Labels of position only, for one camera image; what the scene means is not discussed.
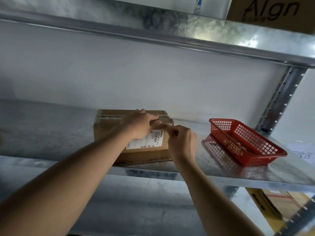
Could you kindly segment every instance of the person's left hand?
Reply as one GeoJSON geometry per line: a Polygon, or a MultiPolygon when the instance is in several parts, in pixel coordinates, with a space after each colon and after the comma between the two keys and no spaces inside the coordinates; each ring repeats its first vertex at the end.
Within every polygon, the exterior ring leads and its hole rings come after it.
{"type": "Polygon", "coordinates": [[[137,109],[125,116],[121,120],[120,126],[130,134],[132,139],[143,139],[156,126],[162,123],[158,118],[158,115],[146,113],[144,109],[137,109]]]}

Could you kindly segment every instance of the gray wall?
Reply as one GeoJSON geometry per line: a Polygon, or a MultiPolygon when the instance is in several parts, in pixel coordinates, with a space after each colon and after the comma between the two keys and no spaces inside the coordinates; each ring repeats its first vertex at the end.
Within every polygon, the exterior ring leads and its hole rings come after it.
{"type": "Polygon", "coordinates": [[[163,109],[254,127],[285,67],[123,39],[0,22],[0,98],[81,108],[163,109]]]}

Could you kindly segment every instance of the forearm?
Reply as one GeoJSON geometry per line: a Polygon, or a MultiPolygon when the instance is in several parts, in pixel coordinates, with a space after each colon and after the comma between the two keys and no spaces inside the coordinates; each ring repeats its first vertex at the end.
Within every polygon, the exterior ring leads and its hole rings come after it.
{"type": "Polygon", "coordinates": [[[195,162],[177,168],[208,235],[263,235],[262,232],[207,178],[195,162]]]}
{"type": "Polygon", "coordinates": [[[0,234],[65,235],[130,140],[113,130],[30,181],[0,205],[0,234]]]}

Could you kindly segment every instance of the person's right arm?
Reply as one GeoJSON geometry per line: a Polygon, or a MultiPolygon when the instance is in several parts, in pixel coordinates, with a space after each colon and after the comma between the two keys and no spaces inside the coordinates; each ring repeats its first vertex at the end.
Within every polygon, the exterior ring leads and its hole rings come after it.
{"type": "Polygon", "coordinates": [[[168,150],[188,186],[208,235],[264,235],[202,172],[195,161],[197,135],[183,126],[168,127],[168,150]]]}

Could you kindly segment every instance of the upper shelf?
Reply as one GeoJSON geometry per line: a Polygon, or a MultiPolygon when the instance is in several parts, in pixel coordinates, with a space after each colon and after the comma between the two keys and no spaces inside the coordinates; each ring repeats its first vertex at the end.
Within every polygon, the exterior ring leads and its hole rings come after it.
{"type": "Polygon", "coordinates": [[[113,0],[0,0],[0,20],[315,68],[315,36],[113,0]]]}

